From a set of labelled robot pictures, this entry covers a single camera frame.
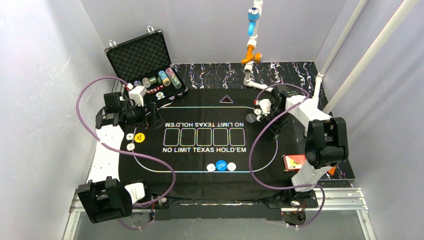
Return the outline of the yellow big blind button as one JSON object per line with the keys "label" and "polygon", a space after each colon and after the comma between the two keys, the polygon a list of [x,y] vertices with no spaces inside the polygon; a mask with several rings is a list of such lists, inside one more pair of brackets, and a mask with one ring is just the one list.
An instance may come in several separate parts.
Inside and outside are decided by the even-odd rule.
{"label": "yellow big blind button", "polygon": [[133,138],[133,140],[134,140],[136,143],[142,143],[142,142],[144,142],[144,141],[145,141],[145,139],[146,139],[146,136],[145,136],[145,134],[144,134],[144,133],[142,133],[142,132],[135,134],[135,135],[134,135],[134,138]]}

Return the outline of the white grey poker chip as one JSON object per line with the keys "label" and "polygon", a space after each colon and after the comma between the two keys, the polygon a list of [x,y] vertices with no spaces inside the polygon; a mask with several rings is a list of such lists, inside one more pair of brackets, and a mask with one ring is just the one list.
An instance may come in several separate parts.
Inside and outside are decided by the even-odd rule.
{"label": "white grey poker chip", "polygon": [[134,144],[133,142],[128,143],[128,144],[126,145],[126,149],[127,149],[129,152],[134,151],[135,147],[136,147],[136,146],[135,146],[135,144]]}
{"label": "white grey poker chip", "polygon": [[260,109],[255,109],[254,114],[260,116],[262,114],[262,111]]}
{"label": "white grey poker chip", "polygon": [[234,162],[229,162],[227,164],[227,170],[230,171],[230,172],[235,171],[236,168],[237,168],[237,166],[236,166],[236,164]]}

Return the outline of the clear dealer button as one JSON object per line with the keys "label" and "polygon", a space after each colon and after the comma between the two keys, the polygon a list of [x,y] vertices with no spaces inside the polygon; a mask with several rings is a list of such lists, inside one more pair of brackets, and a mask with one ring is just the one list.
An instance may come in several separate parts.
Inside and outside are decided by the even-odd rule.
{"label": "clear dealer button", "polygon": [[248,113],[245,118],[248,123],[255,123],[258,121],[257,115],[255,115],[254,113]]}

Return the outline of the red playing card box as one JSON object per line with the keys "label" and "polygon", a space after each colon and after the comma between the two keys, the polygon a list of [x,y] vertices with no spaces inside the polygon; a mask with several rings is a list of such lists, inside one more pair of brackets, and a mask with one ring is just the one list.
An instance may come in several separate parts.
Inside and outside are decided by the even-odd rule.
{"label": "red playing card box", "polygon": [[286,172],[298,171],[302,168],[307,158],[304,154],[283,155],[284,170]]}

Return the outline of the blue small blind button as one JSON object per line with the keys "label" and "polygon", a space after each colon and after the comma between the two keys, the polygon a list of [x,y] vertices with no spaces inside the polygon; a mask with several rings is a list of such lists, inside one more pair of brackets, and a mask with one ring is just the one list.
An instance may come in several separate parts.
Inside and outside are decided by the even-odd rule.
{"label": "blue small blind button", "polygon": [[226,171],[228,168],[228,164],[225,160],[218,160],[215,164],[215,168],[219,172]]}

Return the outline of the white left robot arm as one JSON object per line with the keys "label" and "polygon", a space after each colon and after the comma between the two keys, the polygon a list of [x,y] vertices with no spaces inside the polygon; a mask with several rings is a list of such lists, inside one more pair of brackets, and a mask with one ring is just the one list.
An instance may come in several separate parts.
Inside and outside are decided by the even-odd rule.
{"label": "white left robot arm", "polygon": [[135,134],[124,133],[126,116],[133,119],[130,101],[120,92],[104,94],[105,106],[95,116],[95,129],[89,132],[97,140],[87,182],[78,186],[77,196],[93,224],[129,217],[134,208],[150,205],[151,191],[144,180],[123,182],[119,177],[121,143],[125,151],[135,148]]}

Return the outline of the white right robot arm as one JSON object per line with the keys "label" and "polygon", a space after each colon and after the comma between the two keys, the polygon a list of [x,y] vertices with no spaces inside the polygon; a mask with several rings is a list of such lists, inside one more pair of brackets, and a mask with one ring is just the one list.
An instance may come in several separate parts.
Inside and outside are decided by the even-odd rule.
{"label": "white right robot arm", "polygon": [[316,99],[288,87],[284,83],[272,86],[274,102],[264,118],[272,123],[268,131],[275,139],[287,124],[288,114],[304,126],[306,161],[291,182],[296,192],[309,192],[327,171],[348,159],[347,125],[343,118],[319,110]]}

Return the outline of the blue chip stack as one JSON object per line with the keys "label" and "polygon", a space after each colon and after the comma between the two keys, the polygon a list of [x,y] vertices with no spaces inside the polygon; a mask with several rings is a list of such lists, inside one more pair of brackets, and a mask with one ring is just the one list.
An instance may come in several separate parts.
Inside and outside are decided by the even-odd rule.
{"label": "blue chip stack", "polygon": [[161,84],[164,86],[169,86],[171,84],[171,80],[164,70],[158,72],[158,76],[160,78]]}

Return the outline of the pink green chip stack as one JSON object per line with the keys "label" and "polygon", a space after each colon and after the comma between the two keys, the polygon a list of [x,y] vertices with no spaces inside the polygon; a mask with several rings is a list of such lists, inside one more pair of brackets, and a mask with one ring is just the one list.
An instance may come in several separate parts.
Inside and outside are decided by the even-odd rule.
{"label": "pink green chip stack", "polygon": [[180,89],[182,87],[182,83],[180,82],[179,78],[177,77],[176,73],[172,68],[167,68],[165,70],[165,73],[167,74],[168,78],[176,89]]}

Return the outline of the black aluminium chip case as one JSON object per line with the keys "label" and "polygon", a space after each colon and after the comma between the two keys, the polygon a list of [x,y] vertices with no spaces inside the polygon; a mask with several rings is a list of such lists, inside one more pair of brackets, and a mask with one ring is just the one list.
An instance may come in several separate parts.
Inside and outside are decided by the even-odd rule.
{"label": "black aluminium chip case", "polygon": [[[104,52],[116,76],[126,82],[136,86],[141,85],[144,78],[156,78],[143,97],[146,107],[152,102],[162,107],[188,92],[184,81],[172,67],[165,37],[160,29],[110,46]],[[167,86],[163,84],[159,72],[165,72],[168,68],[176,75],[181,87],[175,87],[173,81]]]}

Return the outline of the black poker table mat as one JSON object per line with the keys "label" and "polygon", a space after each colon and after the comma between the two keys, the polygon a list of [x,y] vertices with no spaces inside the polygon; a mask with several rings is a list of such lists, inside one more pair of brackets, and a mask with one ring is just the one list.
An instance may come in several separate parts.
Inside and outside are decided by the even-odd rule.
{"label": "black poker table mat", "polygon": [[[125,133],[143,133],[134,152],[152,159],[120,155],[118,176],[128,183],[144,180],[154,194],[196,200],[244,201],[272,197],[290,186],[283,155],[303,154],[304,126],[287,114],[289,123],[278,139],[262,133],[264,123],[246,121],[253,113],[257,89],[190,89],[159,110],[157,129],[127,126]],[[208,172],[208,164],[224,160],[235,171]]]}

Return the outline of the orange black small tool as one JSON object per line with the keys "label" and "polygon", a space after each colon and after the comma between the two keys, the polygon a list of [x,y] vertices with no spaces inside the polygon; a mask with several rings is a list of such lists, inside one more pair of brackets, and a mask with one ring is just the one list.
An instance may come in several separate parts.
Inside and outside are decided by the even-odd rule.
{"label": "orange black small tool", "polygon": [[338,179],[339,178],[337,166],[332,167],[326,173],[327,173],[329,179]]}

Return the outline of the white pvc pipe frame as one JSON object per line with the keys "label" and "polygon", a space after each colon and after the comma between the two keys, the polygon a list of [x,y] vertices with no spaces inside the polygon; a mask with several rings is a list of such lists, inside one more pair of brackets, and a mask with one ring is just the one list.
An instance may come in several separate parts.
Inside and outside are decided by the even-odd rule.
{"label": "white pvc pipe frame", "polygon": [[[259,20],[258,49],[265,62],[254,77],[298,83],[313,90],[315,78],[353,13],[355,0],[266,0]],[[320,93],[321,106],[332,98],[397,8],[399,0],[369,0],[329,65]],[[355,83],[335,106],[343,116],[373,112],[378,106],[399,108],[408,100],[412,75],[407,54],[422,38],[424,3],[393,32]]]}

